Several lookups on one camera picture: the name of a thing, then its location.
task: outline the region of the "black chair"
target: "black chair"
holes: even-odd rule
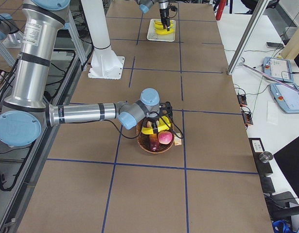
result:
[[[276,8],[277,4],[280,0],[271,0],[266,8]],[[241,0],[241,2],[246,6],[246,8],[250,9],[247,14],[253,14],[253,11],[257,5],[258,0]]]

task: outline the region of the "tray of bananas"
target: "tray of bananas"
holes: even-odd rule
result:
[[[147,40],[175,41],[176,21],[170,20],[170,30],[163,29],[160,19],[151,19],[148,27]]]

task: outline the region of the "blue and white device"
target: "blue and white device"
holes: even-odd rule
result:
[[[263,61],[264,73],[282,82],[294,82],[291,63],[289,60],[265,57]]]
[[[289,83],[288,85],[299,90],[295,83]],[[299,93],[279,83],[271,84],[270,91],[285,113],[299,113]]]

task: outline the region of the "white table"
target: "white table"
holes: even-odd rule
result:
[[[234,51],[236,50],[239,41],[246,29],[250,20],[249,15],[229,15],[223,14],[221,20],[218,22],[219,31],[222,37],[223,45],[228,62],[230,63]],[[255,31],[250,38],[245,50],[261,50],[261,51],[246,51],[243,57],[246,64],[252,67],[261,65],[266,56],[273,56],[277,51],[270,51],[272,49],[266,47],[266,42],[281,42],[281,39],[276,32],[274,26],[267,16],[262,16]],[[291,61],[292,70],[299,71],[299,68],[294,61]],[[263,91],[266,86],[272,81],[263,78],[261,82],[261,75],[249,70],[245,67],[237,67],[232,74],[234,84],[239,85],[246,93],[259,93]],[[294,75],[294,82],[299,85],[299,74]],[[253,111],[256,95],[247,95],[246,100],[248,107]],[[269,88],[262,94],[257,96],[255,110],[253,114],[253,126],[247,129],[248,137],[261,138],[265,150],[276,153],[281,148],[289,144],[299,136],[299,114],[285,114],[279,107],[274,113],[268,113],[268,105],[275,103]],[[274,117],[271,122],[267,121],[267,115]],[[295,197],[296,194],[291,188],[290,184],[282,174],[275,160],[270,162],[274,174],[271,175],[272,182],[276,189],[276,193],[290,191]]]

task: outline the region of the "basket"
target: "basket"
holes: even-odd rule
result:
[[[144,121],[140,121],[137,125],[136,125],[136,135],[138,135],[143,127],[143,125],[147,124],[147,119],[145,119]],[[139,146],[146,152],[149,152],[151,154],[160,154],[163,152],[166,152],[168,149],[170,149],[174,143],[174,134],[172,134],[172,141],[165,145],[165,144],[160,144],[159,149],[157,151],[151,151],[150,150],[150,144],[149,144],[149,137],[147,134],[143,134],[142,132],[140,133],[140,135],[137,137],[137,141]]]

